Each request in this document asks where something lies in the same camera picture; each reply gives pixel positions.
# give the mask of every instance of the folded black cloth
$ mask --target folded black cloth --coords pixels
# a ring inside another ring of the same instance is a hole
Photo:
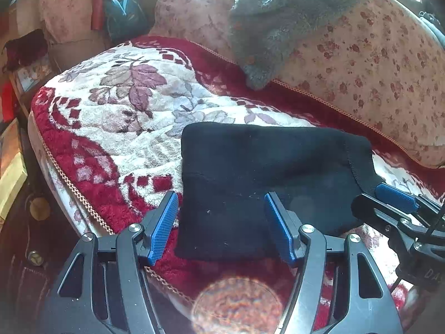
[[[175,253],[185,259],[275,257],[264,195],[326,235],[361,224],[351,212],[360,193],[382,182],[371,144],[330,128],[195,123],[182,133],[184,186]]]

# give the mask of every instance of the blue gripper pad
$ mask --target blue gripper pad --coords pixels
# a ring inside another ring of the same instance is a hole
[[[296,258],[293,248],[292,236],[283,221],[283,218],[275,205],[270,194],[264,196],[265,199],[265,215],[269,223],[269,232],[272,241],[277,248],[281,260],[289,265],[294,265]]]
[[[178,207],[179,200],[177,198],[177,194],[175,193],[171,196],[170,201],[168,201],[165,210],[159,218],[156,228],[153,231],[153,235],[151,236],[151,249],[150,253],[148,254],[148,262],[151,266],[153,266],[164,253],[165,245],[167,244],[168,236],[170,235],[173,227],[173,222],[176,218]]]
[[[385,183],[381,183],[375,188],[375,197],[406,214],[416,212],[419,208],[414,197]]]

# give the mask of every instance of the metal screw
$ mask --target metal screw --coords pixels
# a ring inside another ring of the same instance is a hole
[[[314,226],[306,224],[301,226],[301,229],[305,232],[305,233],[313,233],[315,231]]]
[[[355,233],[350,234],[350,235],[349,235],[349,239],[350,239],[352,242],[355,242],[355,243],[361,241],[360,236],[358,236],[358,235],[355,234]]]
[[[88,242],[94,238],[94,234],[92,232],[87,232],[82,235],[82,241]]]
[[[141,228],[142,228],[142,226],[141,226],[140,224],[131,224],[131,225],[128,227],[128,229],[129,229],[131,232],[138,232],[138,231],[141,230]]]
[[[27,259],[34,266],[41,266],[43,264],[43,257],[40,256],[37,251],[30,251]]]

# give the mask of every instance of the teal bag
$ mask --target teal bag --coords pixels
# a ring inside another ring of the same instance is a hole
[[[147,18],[138,0],[105,0],[106,28],[113,42],[148,33]]]

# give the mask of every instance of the gray towel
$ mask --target gray towel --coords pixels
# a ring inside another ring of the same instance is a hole
[[[361,0],[235,0],[230,39],[247,85],[262,89],[284,66],[295,41],[341,17]]]

